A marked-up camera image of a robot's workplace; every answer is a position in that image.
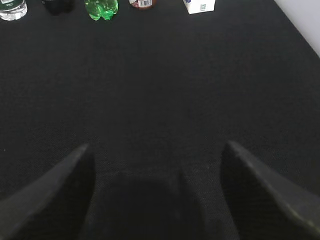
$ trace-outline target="black carpet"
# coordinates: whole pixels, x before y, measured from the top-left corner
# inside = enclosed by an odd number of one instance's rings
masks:
[[[238,239],[219,182],[235,140],[320,195],[320,59],[272,0],[217,0],[189,15],[182,0],[110,21],[81,0],[0,22],[0,197],[82,143],[96,157],[94,206],[120,169],[167,179],[182,168],[210,238]]]

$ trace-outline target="water bottle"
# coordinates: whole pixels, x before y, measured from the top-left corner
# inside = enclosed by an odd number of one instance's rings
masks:
[[[104,20],[111,20],[118,12],[117,0],[84,0],[84,3],[89,16],[95,21],[101,17]]]
[[[7,21],[17,20],[28,11],[25,0],[0,0],[0,18]]]

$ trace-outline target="bottle label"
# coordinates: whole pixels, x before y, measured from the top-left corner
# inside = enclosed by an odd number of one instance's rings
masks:
[[[20,6],[24,0],[0,0],[0,11],[7,11]]]
[[[139,8],[147,8],[152,5],[152,0],[138,0]]]
[[[8,4],[13,2],[14,0],[0,0],[2,4]]]

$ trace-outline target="clear plastic bottle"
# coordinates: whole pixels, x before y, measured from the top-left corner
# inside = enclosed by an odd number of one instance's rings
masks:
[[[26,0],[0,0],[0,18],[3,20],[20,19],[27,11]]]

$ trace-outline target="green plastic bottle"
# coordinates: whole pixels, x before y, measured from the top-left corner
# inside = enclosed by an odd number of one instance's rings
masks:
[[[117,0],[84,0],[84,3],[89,16],[95,21],[101,17],[104,20],[111,20],[118,12]]]

